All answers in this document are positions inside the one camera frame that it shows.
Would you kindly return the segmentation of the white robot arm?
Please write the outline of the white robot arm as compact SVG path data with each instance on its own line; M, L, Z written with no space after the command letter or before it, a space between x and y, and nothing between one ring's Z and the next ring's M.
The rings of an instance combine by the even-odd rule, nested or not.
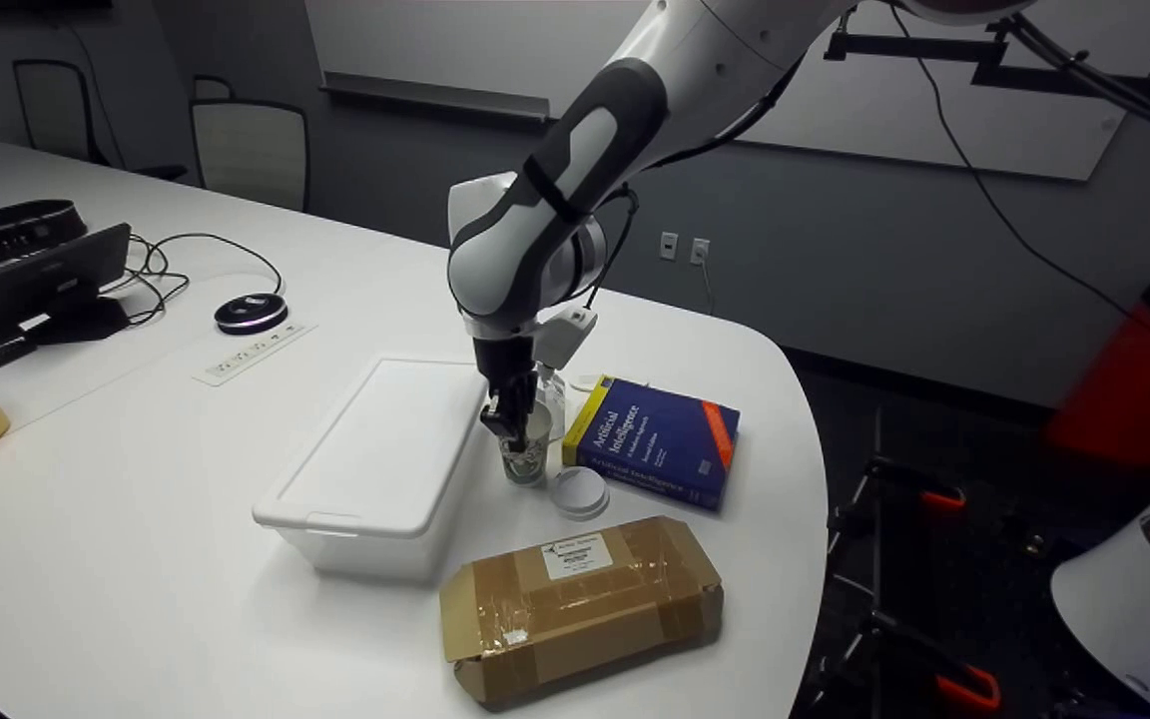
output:
M772 101L853 0L648 0L609 60L450 233L448 293L487 379L483 423L511 451L535 406L529 329L549 254L635 173L697 150Z

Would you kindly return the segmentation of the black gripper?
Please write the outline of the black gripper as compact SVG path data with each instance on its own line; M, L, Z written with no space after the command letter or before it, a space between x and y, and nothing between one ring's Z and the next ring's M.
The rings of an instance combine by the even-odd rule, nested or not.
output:
M507 446L519 451L519 423L535 406L535 359L529 339L478 339L474 369L487 379L487 405L478 423Z

